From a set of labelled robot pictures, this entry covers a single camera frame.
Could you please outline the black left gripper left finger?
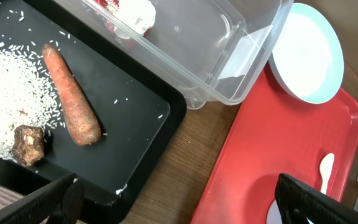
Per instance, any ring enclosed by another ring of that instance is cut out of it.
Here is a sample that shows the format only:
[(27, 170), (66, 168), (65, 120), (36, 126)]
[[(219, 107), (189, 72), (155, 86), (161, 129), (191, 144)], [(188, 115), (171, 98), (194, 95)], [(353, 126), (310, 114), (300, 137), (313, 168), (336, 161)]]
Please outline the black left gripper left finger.
[(71, 173), (0, 210), (0, 224), (74, 224), (85, 201), (82, 179)]

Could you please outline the light blue bowl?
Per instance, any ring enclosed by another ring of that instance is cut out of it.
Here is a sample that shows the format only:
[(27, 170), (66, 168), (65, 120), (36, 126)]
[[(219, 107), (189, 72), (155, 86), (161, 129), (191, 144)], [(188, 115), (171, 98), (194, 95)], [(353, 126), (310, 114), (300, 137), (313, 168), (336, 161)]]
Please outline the light blue bowl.
[(274, 200), (268, 209), (266, 224), (282, 224), (281, 214), (278, 209), (277, 201)]

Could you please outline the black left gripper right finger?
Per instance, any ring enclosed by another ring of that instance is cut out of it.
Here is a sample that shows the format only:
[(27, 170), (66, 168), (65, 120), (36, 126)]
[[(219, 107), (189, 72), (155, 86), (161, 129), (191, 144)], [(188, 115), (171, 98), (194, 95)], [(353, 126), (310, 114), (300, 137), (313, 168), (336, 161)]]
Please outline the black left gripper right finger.
[(358, 224), (357, 211), (285, 173), (278, 176), (275, 200), (282, 224)]

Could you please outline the red snack wrapper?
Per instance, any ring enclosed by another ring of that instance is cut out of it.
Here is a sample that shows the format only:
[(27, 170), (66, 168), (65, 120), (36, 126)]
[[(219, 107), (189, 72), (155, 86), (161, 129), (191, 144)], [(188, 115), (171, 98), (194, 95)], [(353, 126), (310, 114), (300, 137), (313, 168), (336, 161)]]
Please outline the red snack wrapper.
[[(118, 2), (120, 0), (95, 0), (95, 1), (103, 8), (105, 8), (110, 14), (113, 14), (113, 12), (118, 9)], [(122, 47), (126, 48), (127, 50), (130, 50), (131, 48), (133, 48), (133, 46), (135, 46), (135, 41), (129, 34), (125, 33), (122, 29), (118, 28), (112, 22), (108, 21), (102, 16), (100, 16), (100, 18), (103, 20), (107, 30), (110, 33), (112, 33), (112, 35), (114, 36), (114, 40), (118, 44), (120, 44)]]

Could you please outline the brown food scrap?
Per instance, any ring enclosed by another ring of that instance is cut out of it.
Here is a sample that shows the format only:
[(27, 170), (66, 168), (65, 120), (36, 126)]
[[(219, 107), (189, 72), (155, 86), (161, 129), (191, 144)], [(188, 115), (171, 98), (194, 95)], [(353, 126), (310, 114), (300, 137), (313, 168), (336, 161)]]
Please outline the brown food scrap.
[(14, 145), (11, 150), (14, 159), (22, 166), (29, 167), (44, 156), (44, 132), (42, 128), (28, 125), (14, 130)]

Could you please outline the white tissue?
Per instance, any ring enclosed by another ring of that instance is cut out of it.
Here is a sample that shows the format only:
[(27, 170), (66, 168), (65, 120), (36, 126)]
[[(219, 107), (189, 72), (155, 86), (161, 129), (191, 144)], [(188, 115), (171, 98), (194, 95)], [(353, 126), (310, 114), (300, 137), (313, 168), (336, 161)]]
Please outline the white tissue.
[(144, 36), (155, 24), (156, 10), (149, 0), (120, 0), (113, 16)]

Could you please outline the white rice pile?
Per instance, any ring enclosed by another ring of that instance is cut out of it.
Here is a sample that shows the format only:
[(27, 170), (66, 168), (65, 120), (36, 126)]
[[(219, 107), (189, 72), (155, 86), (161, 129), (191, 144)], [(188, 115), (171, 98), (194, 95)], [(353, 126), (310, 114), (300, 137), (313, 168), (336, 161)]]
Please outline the white rice pile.
[[(42, 47), (61, 51), (103, 133), (96, 145), (76, 145), (67, 131), (58, 91)], [(44, 131), (50, 161), (112, 155), (139, 159), (161, 128), (166, 102), (113, 63), (23, 3), (0, 3), (0, 157), (12, 159), (14, 130)]]

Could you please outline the orange carrot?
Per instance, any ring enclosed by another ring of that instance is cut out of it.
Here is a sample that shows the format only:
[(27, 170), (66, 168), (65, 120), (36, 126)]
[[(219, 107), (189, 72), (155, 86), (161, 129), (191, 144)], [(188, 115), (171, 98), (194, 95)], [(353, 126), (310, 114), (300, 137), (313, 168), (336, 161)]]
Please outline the orange carrot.
[(72, 140), (79, 146), (95, 143), (101, 138), (101, 127), (62, 55), (49, 44), (44, 44), (42, 54), (58, 91), (65, 124)]

